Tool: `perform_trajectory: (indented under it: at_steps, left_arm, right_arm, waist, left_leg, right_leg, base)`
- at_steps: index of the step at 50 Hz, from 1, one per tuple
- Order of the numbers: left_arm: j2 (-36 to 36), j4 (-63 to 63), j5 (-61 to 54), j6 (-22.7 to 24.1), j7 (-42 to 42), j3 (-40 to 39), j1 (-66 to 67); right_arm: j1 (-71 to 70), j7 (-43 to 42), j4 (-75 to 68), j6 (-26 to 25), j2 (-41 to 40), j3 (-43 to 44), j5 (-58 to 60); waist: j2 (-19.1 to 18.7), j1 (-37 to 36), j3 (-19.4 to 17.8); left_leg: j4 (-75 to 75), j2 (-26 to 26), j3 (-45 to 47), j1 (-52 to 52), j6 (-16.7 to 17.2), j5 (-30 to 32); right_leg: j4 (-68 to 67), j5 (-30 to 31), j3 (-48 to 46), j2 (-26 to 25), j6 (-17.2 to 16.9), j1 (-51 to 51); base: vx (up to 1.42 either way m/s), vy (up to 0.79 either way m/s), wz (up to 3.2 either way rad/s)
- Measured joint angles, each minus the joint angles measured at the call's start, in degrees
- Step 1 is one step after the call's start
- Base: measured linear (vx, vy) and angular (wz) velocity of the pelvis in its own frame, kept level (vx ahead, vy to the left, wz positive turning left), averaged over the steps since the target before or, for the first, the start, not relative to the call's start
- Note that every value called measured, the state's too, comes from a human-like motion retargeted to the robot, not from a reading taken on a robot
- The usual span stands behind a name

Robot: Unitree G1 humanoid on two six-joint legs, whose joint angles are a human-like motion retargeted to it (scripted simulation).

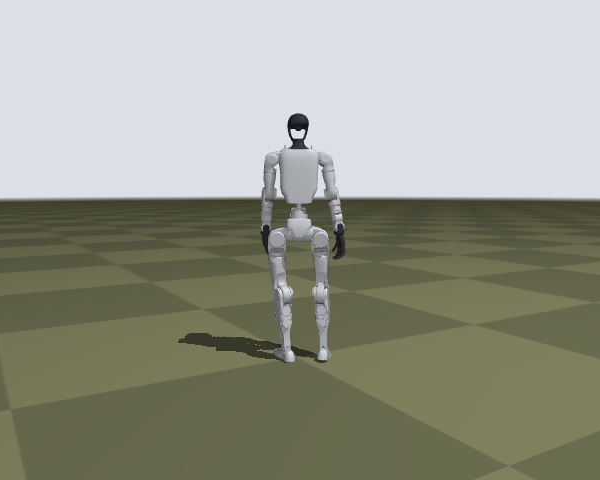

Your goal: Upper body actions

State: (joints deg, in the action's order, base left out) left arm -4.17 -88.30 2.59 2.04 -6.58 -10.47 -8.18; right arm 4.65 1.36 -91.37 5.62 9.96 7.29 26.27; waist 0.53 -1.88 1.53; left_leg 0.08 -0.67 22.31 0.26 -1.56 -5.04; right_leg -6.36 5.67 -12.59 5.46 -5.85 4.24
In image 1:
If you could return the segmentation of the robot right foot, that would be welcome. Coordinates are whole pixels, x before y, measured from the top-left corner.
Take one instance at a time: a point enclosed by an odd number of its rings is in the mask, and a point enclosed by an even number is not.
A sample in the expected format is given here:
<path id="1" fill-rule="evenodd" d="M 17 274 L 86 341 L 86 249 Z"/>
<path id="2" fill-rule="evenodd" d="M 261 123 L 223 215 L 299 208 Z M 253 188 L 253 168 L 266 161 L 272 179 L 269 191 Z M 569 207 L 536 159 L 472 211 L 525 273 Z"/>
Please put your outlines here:
<path id="1" fill-rule="evenodd" d="M 317 354 L 317 359 L 318 360 L 328 360 L 329 358 L 331 358 L 332 354 L 330 353 L 329 349 L 326 350 L 325 347 L 323 346 L 322 349 L 320 349 L 318 351 Z"/>

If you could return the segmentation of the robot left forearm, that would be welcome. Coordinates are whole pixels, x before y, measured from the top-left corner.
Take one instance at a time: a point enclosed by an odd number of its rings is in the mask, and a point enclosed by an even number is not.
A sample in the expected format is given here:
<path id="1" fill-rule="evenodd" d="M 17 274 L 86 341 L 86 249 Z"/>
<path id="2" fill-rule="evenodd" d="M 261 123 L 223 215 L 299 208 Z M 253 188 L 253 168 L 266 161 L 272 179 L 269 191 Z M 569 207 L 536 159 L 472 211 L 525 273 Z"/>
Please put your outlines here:
<path id="1" fill-rule="evenodd" d="M 260 224 L 260 228 L 263 231 L 263 226 L 264 225 L 269 225 L 270 230 L 271 230 L 271 221 L 272 221 L 272 208 L 273 208 L 273 202 L 271 202 L 270 200 L 265 200 L 265 188 L 262 189 L 262 200 L 261 200 L 261 206 L 262 206 L 262 210 L 261 210 L 261 224 Z"/>

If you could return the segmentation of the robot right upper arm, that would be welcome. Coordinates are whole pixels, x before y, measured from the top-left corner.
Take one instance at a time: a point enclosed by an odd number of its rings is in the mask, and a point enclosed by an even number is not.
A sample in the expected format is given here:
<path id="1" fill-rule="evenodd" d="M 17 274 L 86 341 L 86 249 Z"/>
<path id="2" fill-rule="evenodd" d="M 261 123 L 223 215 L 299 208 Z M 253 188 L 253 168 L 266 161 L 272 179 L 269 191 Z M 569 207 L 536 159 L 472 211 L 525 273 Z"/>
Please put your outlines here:
<path id="1" fill-rule="evenodd" d="M 322 175 L 326 185 L 324 195 L 326 200 L 337 199 L 335 188 L 335 172 L 332 156 L 328 152 L 317 151 L 319 157 L 319 165 L 323 167 Z"/>

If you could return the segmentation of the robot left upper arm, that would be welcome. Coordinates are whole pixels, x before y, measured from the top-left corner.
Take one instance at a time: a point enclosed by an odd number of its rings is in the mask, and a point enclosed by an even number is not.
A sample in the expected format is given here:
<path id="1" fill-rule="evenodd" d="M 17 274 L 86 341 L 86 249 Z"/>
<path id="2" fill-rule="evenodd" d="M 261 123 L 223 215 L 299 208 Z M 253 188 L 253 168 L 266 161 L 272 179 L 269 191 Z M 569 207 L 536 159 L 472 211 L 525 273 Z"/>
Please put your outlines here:
<path id="1" fill-rule="evenodd" d="M 276 198 L 277 191 L 274 188 L 276 180 L 276 166 L 279 163 L 281 151 L 268 153 L 264 163 L 264 184 L 265 184 L 265 199 L 273 200 Z"/>

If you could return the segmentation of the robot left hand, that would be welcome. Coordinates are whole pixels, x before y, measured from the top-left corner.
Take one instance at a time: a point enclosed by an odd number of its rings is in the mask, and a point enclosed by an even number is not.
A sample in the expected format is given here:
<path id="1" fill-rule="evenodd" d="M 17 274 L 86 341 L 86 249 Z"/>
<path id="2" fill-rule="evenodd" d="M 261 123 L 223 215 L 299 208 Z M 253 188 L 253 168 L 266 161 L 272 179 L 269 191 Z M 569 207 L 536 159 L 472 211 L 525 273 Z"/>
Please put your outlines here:
<path id="1" fill-rule="evenodd" d="M 260 232 L 262 234 L 262 242 L 263 245 L 265 247 L 266 253 L 268 254 L 268 235 L 270 233 L 270 227 L 269 225 L 264 225 L 263 226 L 263 231 Z"/>

